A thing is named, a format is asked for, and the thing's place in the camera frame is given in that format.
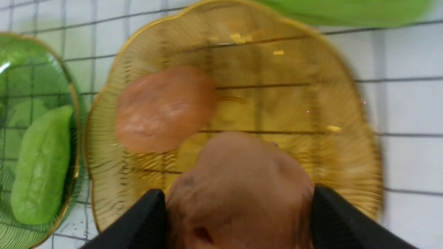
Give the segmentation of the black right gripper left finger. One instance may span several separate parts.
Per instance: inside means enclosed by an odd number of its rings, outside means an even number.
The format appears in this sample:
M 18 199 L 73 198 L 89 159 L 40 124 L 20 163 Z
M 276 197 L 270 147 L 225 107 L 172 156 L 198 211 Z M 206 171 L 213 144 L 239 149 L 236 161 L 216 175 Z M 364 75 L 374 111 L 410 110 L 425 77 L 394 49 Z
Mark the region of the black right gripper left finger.
M 83 249 L 165 249 L 167 232 L 165 195 L 147 191 L 128 211 Z

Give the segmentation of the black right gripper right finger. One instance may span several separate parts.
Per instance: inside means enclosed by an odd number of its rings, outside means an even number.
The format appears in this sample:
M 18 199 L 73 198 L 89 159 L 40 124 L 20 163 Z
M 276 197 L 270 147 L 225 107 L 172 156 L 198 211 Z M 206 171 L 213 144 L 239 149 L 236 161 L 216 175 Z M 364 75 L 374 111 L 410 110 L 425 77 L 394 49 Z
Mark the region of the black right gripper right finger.
M 315 249 L 415 249 L 328 186 L 316 185 L 311 212 Z

